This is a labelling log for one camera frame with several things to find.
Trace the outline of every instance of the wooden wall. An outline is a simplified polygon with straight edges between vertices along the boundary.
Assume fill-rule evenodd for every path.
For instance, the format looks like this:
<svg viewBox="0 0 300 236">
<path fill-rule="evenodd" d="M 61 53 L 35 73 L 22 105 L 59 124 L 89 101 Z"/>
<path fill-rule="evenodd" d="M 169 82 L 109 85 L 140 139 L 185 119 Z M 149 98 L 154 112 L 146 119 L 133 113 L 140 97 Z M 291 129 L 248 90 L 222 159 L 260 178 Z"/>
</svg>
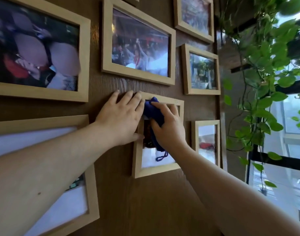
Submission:
<svg viewBox="0 0 300 236">
<path fill-rule="evenodd" d="M 101 72 L 102 0 L 47 0 L 91 19 L 90 87 L 88 103 L 71 103 L 0 96 L 0 121 L 97 113 L 116 89 L 144 91 L 185 100 L 184 125 L 191 144 L 191 121 L 219 119 L 219 97 L 186 96 L 180 46 L 188 43 L 203 50 L 207 45 L 176 31 L 176 84 L 164 86 Z M 140 0 L 139 9 L 173 27 L 173 0 Z M 95 163 L 100 219 L 72 236 L 219 235 L 219 230 L 187 182 L 182 170 L 148 177 L 131 177 L 133 144 L 115 147 Z"/>
</svg>

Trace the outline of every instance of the wood grain panel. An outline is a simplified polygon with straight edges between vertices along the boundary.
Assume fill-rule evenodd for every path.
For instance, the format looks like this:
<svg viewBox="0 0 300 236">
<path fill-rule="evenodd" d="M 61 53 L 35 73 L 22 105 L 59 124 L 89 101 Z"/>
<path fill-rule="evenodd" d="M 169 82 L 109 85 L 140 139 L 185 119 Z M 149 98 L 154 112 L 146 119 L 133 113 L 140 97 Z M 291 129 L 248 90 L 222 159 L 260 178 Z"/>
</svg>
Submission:
<svg viewBox="0 0 300 236">
<path fill-rule="evenodd" d="M 89 102 L 71 103 L 0 96 L 0 121 L 88 114 L 90 122 L 116 89 L 130 89 L 185 101 L 184 126 L 191 145 L 191 121 L 219 119 L 216 96 L 184 95 L 181 51 L 184 43 L 202 50 L 213 46 L 176 31 L 174 86 L 125 79 L 101 72 L 101 0 L 47 0 L 91 19 Z M 169 27 L 174 26 L 173 0 L 140 0 L 139 9 Z M 100 219 L 71 236 L 219 235 L 181 169 L 133 179 L 133 144 L 106 152 L 95 163 Z"/>
</svg>

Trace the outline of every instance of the blue cleaning cloth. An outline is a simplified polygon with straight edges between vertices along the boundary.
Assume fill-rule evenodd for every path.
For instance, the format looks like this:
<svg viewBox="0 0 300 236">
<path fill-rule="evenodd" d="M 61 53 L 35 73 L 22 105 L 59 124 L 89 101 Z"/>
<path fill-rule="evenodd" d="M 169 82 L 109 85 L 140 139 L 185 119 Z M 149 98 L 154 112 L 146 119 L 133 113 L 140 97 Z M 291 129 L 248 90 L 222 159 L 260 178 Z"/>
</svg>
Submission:
<svg viewBox="0 0 300 236">
<path fill-rule="evenodd" d="M 145 108 L 143 111 L 143 114 L 148 118 L 151 119 L 153 118 L 156 120 L 158 125 L 161 127 L 164 124 L 164 116 L 161 113 L 161 110 L 158 109 L 157 107 L 154 107 L 151 102 L 159 102 L 156 97 L 153 97 L 151 100 L 148 100 L 145 102 Z M 158 141 L 155 138 L 154 132 L 152 128 L 150 128 L 150 133 L 151 133 L 151 140 L 155 146 L 155 148 L 160 151 L 160 152 L 165 152 L 164 148 L 159 145 Z"/>
</svg>

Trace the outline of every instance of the pothos plant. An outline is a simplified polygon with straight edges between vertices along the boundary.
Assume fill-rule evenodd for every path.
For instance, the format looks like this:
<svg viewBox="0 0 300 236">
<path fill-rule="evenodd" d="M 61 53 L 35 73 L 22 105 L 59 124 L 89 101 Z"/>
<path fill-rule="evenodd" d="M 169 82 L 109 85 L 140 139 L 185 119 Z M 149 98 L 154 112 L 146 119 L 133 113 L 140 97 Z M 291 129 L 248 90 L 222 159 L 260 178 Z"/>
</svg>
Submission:
<svg viewBox="0 0 300 236">
<path fill-rule="evenodd" d="M 237 9 L 244 0 L 230 0 L 230 5 L 235 5 Z M 256 24 L 243 31 L 233 31 L 232 20 L 234 15 L 228 15 L 225 11 L 219 18 L 222 31 L 233 41 L 239 53 L 241 65 L 249 64 L 250 69 L 242 70 L 244 81 L 243 95 L 239 98 L 238 108 L 240 112 L 235 118 L 246 114 L 246 121 L 249 127 L 241 127 L 235 131 L 235 135 L 230 132 L 229 124 L 227 136 L 227 150 L 246 152 L 252 151 L 253 146 L 259 147 L 261 153 L 265 134 L 271 131 L 281 131 L 283 126 L 277 122 L 276 117 L 271 114 L 270 106 L 273 102 L 285 100 L 288 96 L 280 91 L 276 91 L 276 86 L 281 88 L 290 87 L 300 76 L 300 55 L 299 51 L 291 46 L 293 42 L 300 38 L 300 25 L 295 19 L 286 21 L 278 25 L 277 13 L 283 16 L 291 16 L 300 12 L 300 0 L 251 0 L 255 10 L 254 18 Z M 232 89 L 230 79 L 224 79 L 223 86 L 227 90 Z M 249 99 L 248 95 L 253 92 L 254 98 Z M 225 103 L 231 105 L 229 95 L 225 95 Z M 300 128 L 300 118 L 293 117 Z M 241 143 L 242 149 L 234 150 L 234 143 Z M 268 152 L 268 157 L 272 160 L 281 160 L 282 157 L 275 152 Z M 261 172 L 264 170 L 264 162 L 261 157 L 261 164 L 252 163 Z M 242 164 L 247 165 L 248 160 L 240 157 Z M 264 184 L 269 187 L 276 187 L 272 182 L 262 182 L 262 192 Z"/>
</svg>

